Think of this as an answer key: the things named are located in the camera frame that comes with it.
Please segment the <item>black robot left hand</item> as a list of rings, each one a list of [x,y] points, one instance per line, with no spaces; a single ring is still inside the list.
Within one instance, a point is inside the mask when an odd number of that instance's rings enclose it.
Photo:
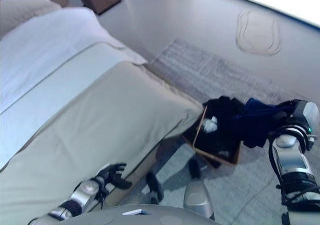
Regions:
[[[112,184],[116,188],[127,190],[133,183],[122,178],[126,166],[126,163],[109,164],[100,169],[96,176],[102,178],[105,185]]]

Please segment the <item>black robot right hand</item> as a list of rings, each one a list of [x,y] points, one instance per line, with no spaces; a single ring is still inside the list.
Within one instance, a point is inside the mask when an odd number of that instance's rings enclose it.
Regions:
[[[274,131],[284,127],[298,126],[307,135],[317,135],[320,128],[320,110],[311,101],[293,99],[275,106],[279,112],[273,116]]]

